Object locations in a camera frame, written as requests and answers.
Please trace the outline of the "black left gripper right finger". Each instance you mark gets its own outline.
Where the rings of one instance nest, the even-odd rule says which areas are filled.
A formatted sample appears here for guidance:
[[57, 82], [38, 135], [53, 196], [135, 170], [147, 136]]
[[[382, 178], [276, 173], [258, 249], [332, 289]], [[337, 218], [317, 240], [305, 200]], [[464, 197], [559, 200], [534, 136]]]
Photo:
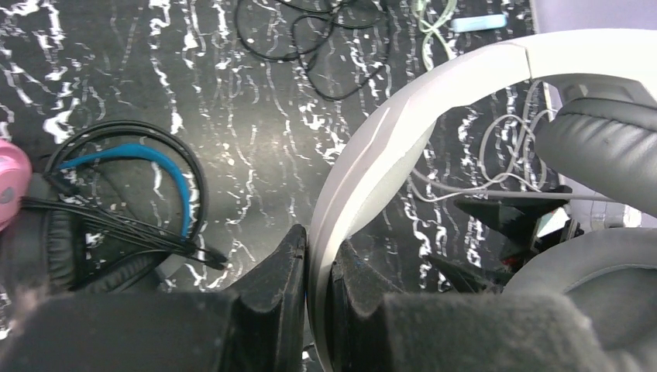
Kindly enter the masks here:
[[583, 244], [539, 254], [500, 294], [402, 293], [348, 250], [328, 268], [332, 371], [613, 371], [566, 290], [598, 268]]

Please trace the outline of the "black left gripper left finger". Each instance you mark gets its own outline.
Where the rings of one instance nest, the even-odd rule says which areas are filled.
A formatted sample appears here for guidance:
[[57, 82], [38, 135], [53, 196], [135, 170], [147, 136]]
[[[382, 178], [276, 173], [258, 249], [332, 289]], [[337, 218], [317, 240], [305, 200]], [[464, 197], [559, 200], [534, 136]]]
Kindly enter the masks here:
[[29, 310], [3, 371], [298, 371], [305, 228], [222, 291], [67, 294]]

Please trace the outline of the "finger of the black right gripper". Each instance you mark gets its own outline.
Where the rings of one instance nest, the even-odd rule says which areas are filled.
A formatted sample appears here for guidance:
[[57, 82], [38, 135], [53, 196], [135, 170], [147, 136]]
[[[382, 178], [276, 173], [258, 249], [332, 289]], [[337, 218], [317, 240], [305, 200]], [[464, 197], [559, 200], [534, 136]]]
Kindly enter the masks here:
[[471, 268], [444, 257], [429, 256], [428, 261], [435, 266], [458, 293], [494, 293], [503, 291], [514, 274], [508, 270]]
[[567, 204], [563, 198], [488, 199], [457, 198], [454, 205], [506, 237], [504, 252], [543, 252], [573, 237], [573, 223], [566, 221], [554, 232], [538, 231], [539, 220]]

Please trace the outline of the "white headphones with cable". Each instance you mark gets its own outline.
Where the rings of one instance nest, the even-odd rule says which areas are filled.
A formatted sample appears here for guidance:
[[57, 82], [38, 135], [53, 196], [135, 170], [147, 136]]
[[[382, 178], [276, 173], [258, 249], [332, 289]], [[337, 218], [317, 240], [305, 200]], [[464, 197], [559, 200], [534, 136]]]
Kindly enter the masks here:
[[373, 112], [332, 167], [309, 229], [307, 306], [323, 370], [333, 368], [325, 301], [339, 247], [397, 193], [440, 115], [541, 78], [566, 101], [611, 98], [653, 107], [655, 46], [656, 33], [647, 29], [578, 29], [506, 40], [437, 66]]

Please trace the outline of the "black blue headphones with cable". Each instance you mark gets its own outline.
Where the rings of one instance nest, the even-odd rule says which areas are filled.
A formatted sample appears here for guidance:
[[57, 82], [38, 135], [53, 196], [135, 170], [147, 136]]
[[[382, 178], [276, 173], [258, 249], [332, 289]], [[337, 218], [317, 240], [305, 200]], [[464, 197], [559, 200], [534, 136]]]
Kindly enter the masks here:
[[201, 162], [182, 139], [140, 121], [107, 121], [64, 140], [33, 169], [1, 230], [1, 290], [113, 293], [157, 286], [223, 253], [200, 241], [208, 209]]

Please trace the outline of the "pink headphones with cable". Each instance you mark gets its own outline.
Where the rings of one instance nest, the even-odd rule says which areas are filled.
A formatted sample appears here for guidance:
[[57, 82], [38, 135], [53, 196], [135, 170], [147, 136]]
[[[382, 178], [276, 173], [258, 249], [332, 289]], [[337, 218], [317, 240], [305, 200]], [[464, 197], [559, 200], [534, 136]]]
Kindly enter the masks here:
[[13, 143], [1, 139], [1, 230], [19, 213], [32, 172], [27, 154]]

